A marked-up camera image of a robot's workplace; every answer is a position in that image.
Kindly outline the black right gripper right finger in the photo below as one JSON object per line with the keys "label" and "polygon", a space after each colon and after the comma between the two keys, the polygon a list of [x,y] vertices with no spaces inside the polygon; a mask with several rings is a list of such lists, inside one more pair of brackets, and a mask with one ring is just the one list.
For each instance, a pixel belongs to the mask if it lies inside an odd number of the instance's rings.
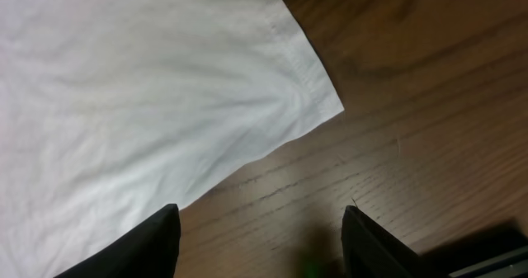
{"label": "black right gripper right finger", "polygon": [[447,277],[353,205],[345,209],[341,240],[348,278]]}

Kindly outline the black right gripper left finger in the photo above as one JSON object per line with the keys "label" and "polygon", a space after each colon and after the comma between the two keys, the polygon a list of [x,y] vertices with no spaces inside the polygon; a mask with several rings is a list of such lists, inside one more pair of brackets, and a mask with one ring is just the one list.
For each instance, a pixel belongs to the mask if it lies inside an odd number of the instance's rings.
{"label": "black right gripper left finger", "polygon": [[179,209],[169,204],[57,278],[173,278],[180,238]]}

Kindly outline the white t-shirt with green print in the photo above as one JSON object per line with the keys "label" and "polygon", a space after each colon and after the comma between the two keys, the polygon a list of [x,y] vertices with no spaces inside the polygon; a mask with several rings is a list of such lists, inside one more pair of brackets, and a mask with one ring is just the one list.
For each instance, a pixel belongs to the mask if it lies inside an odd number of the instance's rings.
{"label": "white t-shirt with green print", "polygon": [[57,275],[342,109],[282,0],[1,0],[1,274]]}

